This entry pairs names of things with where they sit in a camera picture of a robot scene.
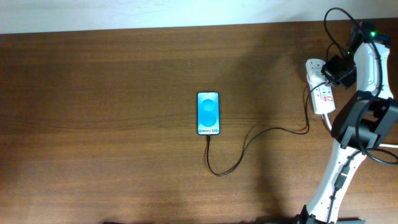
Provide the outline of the blue samsung smartphone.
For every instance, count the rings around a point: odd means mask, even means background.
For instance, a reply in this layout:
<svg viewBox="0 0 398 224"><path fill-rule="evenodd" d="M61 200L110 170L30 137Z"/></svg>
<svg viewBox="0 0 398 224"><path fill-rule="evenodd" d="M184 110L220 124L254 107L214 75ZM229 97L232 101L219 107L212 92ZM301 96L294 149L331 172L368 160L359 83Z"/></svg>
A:
<svg viewBox="0 0 398 224"><path fill-rule="evenodd" d="M197 133L218 135L220 128L220 101L218 92L197 94Z"/></svg>

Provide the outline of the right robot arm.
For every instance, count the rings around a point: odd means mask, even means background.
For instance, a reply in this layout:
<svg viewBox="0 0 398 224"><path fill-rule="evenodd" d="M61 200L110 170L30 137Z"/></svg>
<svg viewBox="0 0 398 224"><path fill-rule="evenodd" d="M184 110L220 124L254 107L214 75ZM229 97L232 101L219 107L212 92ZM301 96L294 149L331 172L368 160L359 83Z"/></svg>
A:
<svg viewBox="0 0 398 224"><path fill-rule="evenodd" d="M373 24L352 28L343 57L307 60L307 81L317 114L335 109L331 87L356 85L356 92L329 123L332 153L317 192L295 223L338 223L338 211L356 170L381 145L397 122L397 100L389 88L391 40Z"/></svg>

